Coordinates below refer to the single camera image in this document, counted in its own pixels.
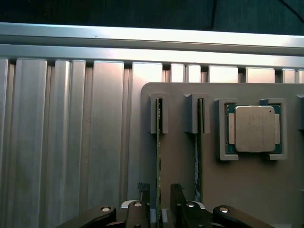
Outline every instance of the corrugated metal wall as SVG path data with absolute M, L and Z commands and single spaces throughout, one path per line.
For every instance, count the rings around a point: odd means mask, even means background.
M 53 228 L 137 198 L 147 82 L 295 83 L 303 72 L 0 59 L 0 227 Z

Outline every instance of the metal bolt head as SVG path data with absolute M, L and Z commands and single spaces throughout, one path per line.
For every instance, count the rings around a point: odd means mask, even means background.
M 192 202 L 187 202 L 187 206 L 190 207 L 190 208 L 193 208 L 193 207 L 194 207 L 194 203 L 192 203 Z
M 108 212 L 110 210 L 110 208 L 101 208 L 101 211 L 103 212 Z
M 219 208 L 219 211 L 222 213 L 228 213 L 228 209 L 227 208 Z
M 136 207 L 140 207 L 140 206 L 142 206 L 142 204 L 141 204 L 141 203 L 139 203 L 139 202 L 137 202 L 137 203 L 134 203 L 134 206 L 136 206 Z

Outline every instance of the gray panel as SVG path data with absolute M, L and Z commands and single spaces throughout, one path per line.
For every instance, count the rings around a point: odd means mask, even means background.
M 304 67 L 302 56 L 253 55 L 204 51 L 119 49 L 98 47 L 60 47 L 0 44 L 0 57 L 48 59 L 104 59 L 109 61 L 140 61 L 162 63 L 184 63 L 226 65 L 235 67 L 271 67 L 275 69 Z
M 168 93 L 171 101 L 170 133 L 164 136 L 161 143 L 164 167 L 161 179 L 167 183 L 162 185 L 164 207 L 169 205 L 170 183 L 181 183 L 186 188 L 186 197 L 190 200 L 194 197 L 191 179 L 191 176 L 194 179 L 194 142 L 181 130 L 185 122 L 184 94 L 204 92 L 209 94 L 210 100 L 210 134 L 204 135 L 203 142 L 203 203 L 206 208 L 212 210 L 218 205 L 231 205 L 269 224 L 300 227 L 304 213 L 303 193 L 299 191 L 304 186 L 301 175 L 304 172 L 304 141 L 303 134 L 298 130 L 301 106 L 296 94 L 303 89 L 302 84 L 147 84 L 142 90 L 143 100 L 148 100 L 150 93 Z M 288 140 L 288 144 L 285 144 L 287 160 L 263 161 L 260 154 L 254 153 L 240 153 L 238 161 L 215 159 L 218 144 L 216 113 L 219 111 L 215 101 L 227 96 L 237 98 L 237 103 L 242 105 L 259 105 L 260 99 L 268 97 L 272 97 L 268 99 L 268 104 L 280 104 L 283 101 L 281 98 L 286 100 L 281 115 L 286 116 L 287 120 L 287 125 L 283 126 L 287 129 L 287 134 L 283 135 Z M 224 103 L 234 102 L 231 99 L 219 101 L 222 107 Z
M 70 62 L 56 61 L 51 77 L 45 227 L 64 222 L 67 181 Z
M 79 164 L 82 145 L 85 66 L 84 61 L 74 61 L 71 66 L 63 221 L 77 216 L 79 208 Z
M 0 227 L 3 227 L 5 218 L 5 168 L 6 157 L 8 153 L 5 150 L 5 112 L 6 112 L 6 94 L 9 72 L 9 61 L 0 59 Z
M 174 48 L 301 55 L 303 37 L 152 28 L 0 24 L 0 41 L 56 46 Z
M 304 70 L 298 70 L 295 77 L 296 83 L 304 83 Z
M 85 98 L 82 126 L 82 148 L 80 160 L 80 189 L 79 189 L 79 213 L 89 208 L 88 203 L 88 177 L 89 177 L 89 148 L 91 129 L 91 107 L 92 107 L 93 67 L 87 67 L 85 71 Z
M 88 208 L 118 206 L 123 67 L 121 62 L 94 62 Z
M 131 119 L 130 119 L 130 144 L 129 144 L 129 177 L 128 177 L 128 199 L 133 200 L 138 198 L 137 183 L 144 182 L 144 177 L 139 170 L 142 166 L 142 151 L 141 151 L 141 135 L 144 134 L 150 137 L 149 130 L 142 133 L 140 125 L 141 119 L 141 90 L 148 82 L 162 81 L 162 64 L 158 63 L 133 63 L 132 74 L 132 98 L 131 98 Z M 147 124 L 150 126 L 150 119 L 147 119 Z M 155 154 L 151 158 L 156 161 L 156 146 Z M 151 189 L 156 188 L 156 185 L 151 185 Z
M 170 82 L 185 81 L 185 66 L 183 64 L 171 64 Z
M 15 66 L 8 64 L 7 74 L 7 93 L 5 102 L 5 123 L 3 135 L 3 161 L 2 161 L 2 184 L 1 184 L 1 202 L 0 202 L 0 227 L 5 227 L 7 221 L 7 204 L 8 204 L 8 188 L 9 188 L 9 170 L 10 170 L 10 136 L 11 136 L 11 119 L 12 119 L 12 106 L 13 106 L 13 90 L 14 90 L 14 73 Z
M 283 69 L 282 72 L 283 83 L 295 83 L 295 70 Z
M 185 82 L 201 82 L 200 65 L 186 66 Z
M 46 61 L 17 60 L 7 227 L 38 227 L 46 72 Z
M 9 72 L 9 61 L 7 59 L 0 59 L 0 192 L 3 191 L 3 177 L 4 170 L 4 120 L 5 120 L 5 102 L 6 102 L 6 88 Z
M 275 70 L 271 68 L 246 67 L 246 82 L 275 83 Z
M 209 82 L 238 82 L 238 68 L 229 66 L 209 66 Z
M 122 142 L 120 151 L 119 204 L 128 198 L 129 139 L 131 111 L 131 69 L 123 71 Z

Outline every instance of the gray plate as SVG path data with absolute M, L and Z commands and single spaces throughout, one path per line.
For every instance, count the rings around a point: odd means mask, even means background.
M 299 227 L 304 214 L 304 141 L 300 127 L 301 107 L 297 95 L 304 84 L 196 84 L 149 83 L 142 89 L 141 177 L 156 181 L 155 140 L 149 134 L 149 94 L 169 94 L 169 133 L 161 138 L 162 206 L 170 205 L 170 184 L 185 187 L 187 200 L 195 194 L 194 135 L 185 133 L 186 98 L 209 94 L 210 133 L 203 142 L 203 204 L 208 210 L 227 204 L 269 224 Z M 237 98 L 239 105 L 260 105 L 260 99 L 285 98 L 287 109 L 287 160 L 264 161 L 259 153 L 241 153 L 238 161 L 218 161 L 214 101 Z

